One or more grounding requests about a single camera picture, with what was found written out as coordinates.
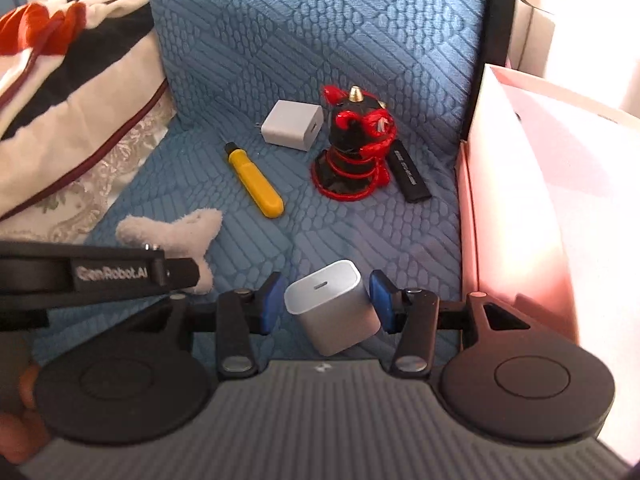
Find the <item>person's left hand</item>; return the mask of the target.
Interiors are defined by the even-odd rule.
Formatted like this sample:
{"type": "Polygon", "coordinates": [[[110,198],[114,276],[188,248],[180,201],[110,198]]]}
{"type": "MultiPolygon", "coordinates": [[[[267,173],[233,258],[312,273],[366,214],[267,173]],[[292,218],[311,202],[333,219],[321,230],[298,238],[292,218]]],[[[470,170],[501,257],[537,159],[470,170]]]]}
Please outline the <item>person's left hand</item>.
{"type": "Polygon", "coordinates": [[[1,455],[11,464],[21,464],[34,456],[51,439],[36,410],[34,387],[40,366],[26,367],[17,383],[17,413],[1,412],[1,455]]]}

